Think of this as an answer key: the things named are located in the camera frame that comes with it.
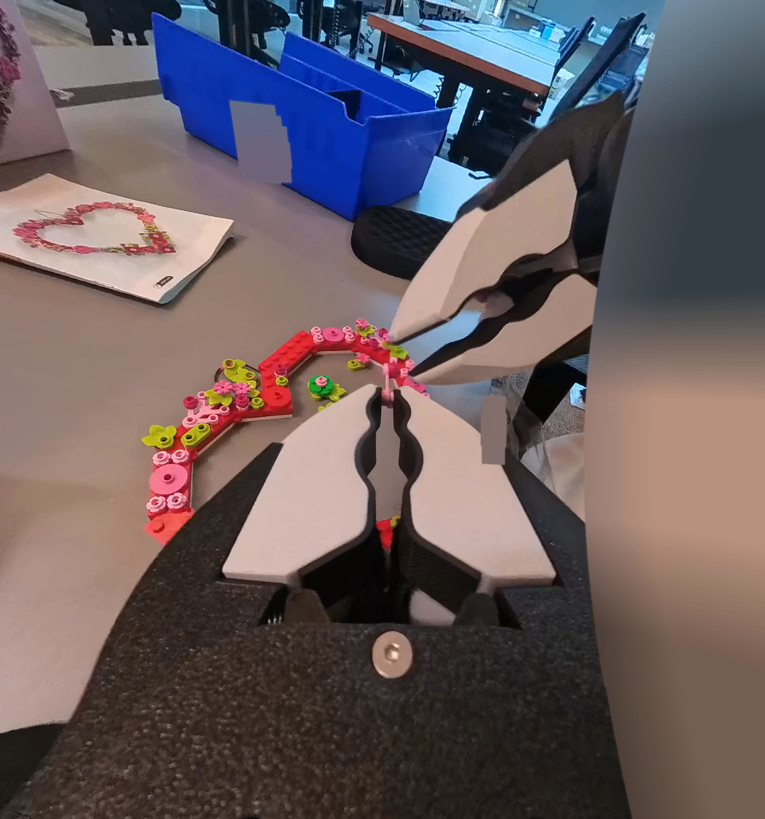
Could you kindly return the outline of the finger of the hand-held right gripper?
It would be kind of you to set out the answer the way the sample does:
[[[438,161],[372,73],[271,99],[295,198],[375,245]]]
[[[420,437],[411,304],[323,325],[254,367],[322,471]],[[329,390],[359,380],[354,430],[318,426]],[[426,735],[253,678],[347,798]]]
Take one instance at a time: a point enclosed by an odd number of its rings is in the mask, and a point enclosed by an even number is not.
[[[431,354],[411,377],[429,385],[479,383],[587,355],[597,293],[579,274],[533,288],[507,312]]]
[[[490,210],[456,220],[408,285],[389,328],[403,343],[452,319],[493,288],[515,261],[545,256],[569,238],[577,187],[569,160]]]

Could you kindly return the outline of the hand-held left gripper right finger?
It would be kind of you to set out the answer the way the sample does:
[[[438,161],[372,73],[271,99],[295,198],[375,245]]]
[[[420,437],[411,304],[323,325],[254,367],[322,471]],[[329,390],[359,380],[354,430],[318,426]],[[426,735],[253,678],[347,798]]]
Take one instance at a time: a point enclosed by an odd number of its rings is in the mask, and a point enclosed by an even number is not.
[[[423,596],[548,587],[556,572],[502,465],[482,462],[480,434],[411,387],[396,392],[406,476],[393,557]]]

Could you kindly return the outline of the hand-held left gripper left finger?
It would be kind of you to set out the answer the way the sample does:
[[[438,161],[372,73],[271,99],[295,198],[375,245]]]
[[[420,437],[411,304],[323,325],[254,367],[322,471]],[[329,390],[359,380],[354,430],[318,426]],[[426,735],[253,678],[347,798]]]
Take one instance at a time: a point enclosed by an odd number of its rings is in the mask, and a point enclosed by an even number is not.
[[[381,389],[366,385],[298,425],[282,442],[224,563],[226,579],[300,586],[358,546],[376,505],[361,449],[380,423]]]

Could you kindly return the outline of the red heart brick wreath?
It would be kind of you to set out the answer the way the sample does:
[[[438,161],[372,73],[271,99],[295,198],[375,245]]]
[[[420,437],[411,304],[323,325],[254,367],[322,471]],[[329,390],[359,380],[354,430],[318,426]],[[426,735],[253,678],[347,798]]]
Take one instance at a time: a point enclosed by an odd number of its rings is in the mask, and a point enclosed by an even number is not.
[[[183,399],[184,417],[178,426],[152,425],[142,437],[152,448],[148,523],[145,531],[162,546],[169,543],[194,515],[192,479],[200,455],[238,424],[290,418],[293,402],[290,376],[319,354],[350,354],[352,372],[399,362],[396,390],[407,386],[429,396],[411,377],[416,363],[400,345],[392,344],[384,328],[366,319],[344,327],[312,327],[295,333],[259,366],[226,358],[211,388]]]

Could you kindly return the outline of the grey desk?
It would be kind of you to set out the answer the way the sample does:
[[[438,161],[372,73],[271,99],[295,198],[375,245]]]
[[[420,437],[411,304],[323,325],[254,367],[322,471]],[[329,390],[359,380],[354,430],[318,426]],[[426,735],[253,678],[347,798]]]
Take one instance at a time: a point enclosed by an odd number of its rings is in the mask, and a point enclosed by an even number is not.
[[[99,87],[60,110],[72,151],[0,167],[0,190],[46,172],[233,221],[165,306],[0,260],[0,734],[66,722],[160,545],[144,532],[153,424],[228,356],[256,365],[300,330],[390,327],[406,283],[355,258],[351,224],[285,188],[245,183],[189,137],[160,94],[98,50],[42,48],[53,87]]]

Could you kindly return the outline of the clear plastic bag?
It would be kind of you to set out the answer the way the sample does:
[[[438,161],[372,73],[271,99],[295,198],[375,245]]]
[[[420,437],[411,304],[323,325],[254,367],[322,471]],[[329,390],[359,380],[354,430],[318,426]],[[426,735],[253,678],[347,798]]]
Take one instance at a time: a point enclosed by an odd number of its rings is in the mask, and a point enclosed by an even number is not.
[[[509,396],[511,443],[519,456],[553,438],[582,433],[585,427],[585,372],[570,362],[512,375]]]

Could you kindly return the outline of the person's beige trousers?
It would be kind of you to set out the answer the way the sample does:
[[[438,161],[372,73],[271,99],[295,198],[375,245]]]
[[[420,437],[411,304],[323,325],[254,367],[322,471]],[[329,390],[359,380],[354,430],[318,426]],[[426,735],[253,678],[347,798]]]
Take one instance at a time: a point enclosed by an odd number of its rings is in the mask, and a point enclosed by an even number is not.
[[[556,436],[544,442],[554,493],[585,521],[584,434]]]

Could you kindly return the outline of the wooden edged background table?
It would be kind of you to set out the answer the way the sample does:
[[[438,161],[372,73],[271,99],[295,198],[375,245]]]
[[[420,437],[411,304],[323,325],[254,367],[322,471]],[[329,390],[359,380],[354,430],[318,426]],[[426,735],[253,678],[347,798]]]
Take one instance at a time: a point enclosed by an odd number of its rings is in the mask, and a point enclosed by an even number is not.
[[[460,83],[469,86],[489,80],[542,97],[558,74],[549,57],[529,46],[496,43],[473,33],[472,27],[430,21],[423,29],[397,16],[378,14],[368,15],[367,24],[403,46],[442,61],[436,73],[444,75],[451,66],[449,76],[458,76]]]

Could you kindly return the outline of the blue plastic bin with divider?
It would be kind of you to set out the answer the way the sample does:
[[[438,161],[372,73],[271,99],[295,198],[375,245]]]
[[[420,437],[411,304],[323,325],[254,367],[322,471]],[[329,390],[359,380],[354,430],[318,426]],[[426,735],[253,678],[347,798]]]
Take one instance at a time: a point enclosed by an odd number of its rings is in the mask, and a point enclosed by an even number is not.
[[[273,107],[287,133],[287,187],[354,220],[417,194],[452,108],[335,50],[285,36],[277,69],[153,15],[163,97],[194,138],[237,158],[231,103]]]

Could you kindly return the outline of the heart wreath instruction booklet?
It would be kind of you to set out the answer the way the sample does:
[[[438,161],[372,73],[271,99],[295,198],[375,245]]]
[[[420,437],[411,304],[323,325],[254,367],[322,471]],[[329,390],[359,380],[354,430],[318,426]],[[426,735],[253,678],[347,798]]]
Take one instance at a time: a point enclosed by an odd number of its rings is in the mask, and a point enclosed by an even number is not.
[[[233,221],[44,174],[0,191],[0,259],[167,304],[213,261]]]

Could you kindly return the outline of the black office chair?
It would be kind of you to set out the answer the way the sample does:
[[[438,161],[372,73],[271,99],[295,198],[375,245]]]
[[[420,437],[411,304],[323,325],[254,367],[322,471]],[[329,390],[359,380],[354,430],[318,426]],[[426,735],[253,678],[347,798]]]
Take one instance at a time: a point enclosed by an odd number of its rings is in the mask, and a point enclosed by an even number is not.
[[[267,51],[265,35],[275,29],[286,32],[291,23],[286,10],[269,1],[203,1],[203,5],[218,17],[221,45],[266,67],[279,68],[279,60]]]
[[[178,20],[183,9],[177,1],[57,1],[85,15],[94,46],[113,46],[120,33],[122,45],[147,46],[146,31],[152,31],[152,15]]]

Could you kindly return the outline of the heart wreath set box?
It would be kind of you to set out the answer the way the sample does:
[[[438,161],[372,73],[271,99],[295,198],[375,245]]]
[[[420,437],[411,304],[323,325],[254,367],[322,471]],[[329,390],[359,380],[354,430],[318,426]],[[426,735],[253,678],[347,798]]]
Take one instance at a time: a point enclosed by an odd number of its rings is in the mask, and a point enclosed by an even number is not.
[[[18,6],[0,1],[0,165],[69,148]]]

